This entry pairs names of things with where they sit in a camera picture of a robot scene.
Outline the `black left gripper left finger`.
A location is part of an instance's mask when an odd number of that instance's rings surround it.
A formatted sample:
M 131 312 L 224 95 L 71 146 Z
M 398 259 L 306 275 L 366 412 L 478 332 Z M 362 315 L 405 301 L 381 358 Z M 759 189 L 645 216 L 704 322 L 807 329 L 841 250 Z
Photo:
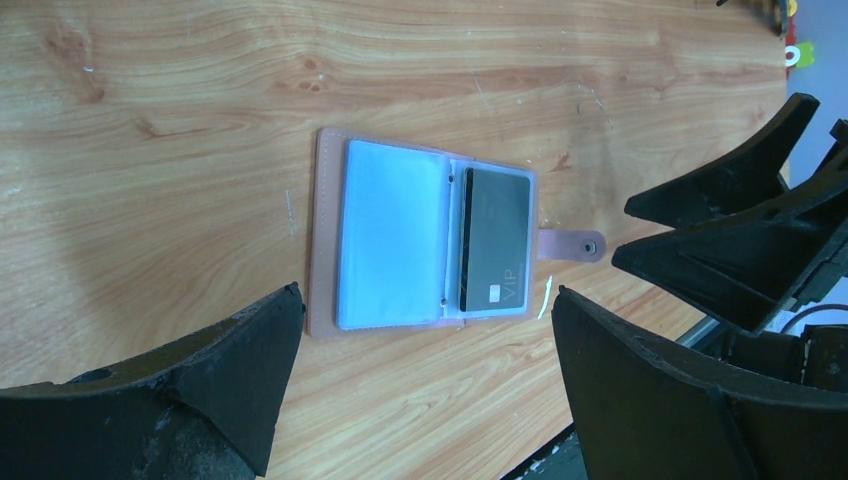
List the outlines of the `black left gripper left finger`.
M 286 285 L 192 334 L 72 380 L 1 393 L 5 479 L 253 479 L 266 473 L 302 337 Z

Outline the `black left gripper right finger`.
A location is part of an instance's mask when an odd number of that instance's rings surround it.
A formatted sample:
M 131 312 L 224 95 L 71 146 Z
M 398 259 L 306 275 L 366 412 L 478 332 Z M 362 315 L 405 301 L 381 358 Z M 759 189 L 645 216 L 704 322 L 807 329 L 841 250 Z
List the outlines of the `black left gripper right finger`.
M 552 310 L 594 479 L 843 479 L 847 329 L 730 334 L 716 356 L 561 288 Z

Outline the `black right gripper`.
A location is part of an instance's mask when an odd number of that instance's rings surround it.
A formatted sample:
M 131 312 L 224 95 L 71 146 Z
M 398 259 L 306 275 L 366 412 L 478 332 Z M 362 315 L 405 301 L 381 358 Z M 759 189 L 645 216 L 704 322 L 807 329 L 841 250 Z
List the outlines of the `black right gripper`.
M 781 174 L 819 106 L 792 94 L 740 146 L 624 207 L 675 230 L 619 247 L 613 265 L 734 326 L 719 377 L 726 391 L 847 388 L 846 326 L 765 330 L 782 310 L 797 323 L 824 309 L 847 275 L 846 121 L 834 125 L 835 143 L 810 179 L 788 190 Z

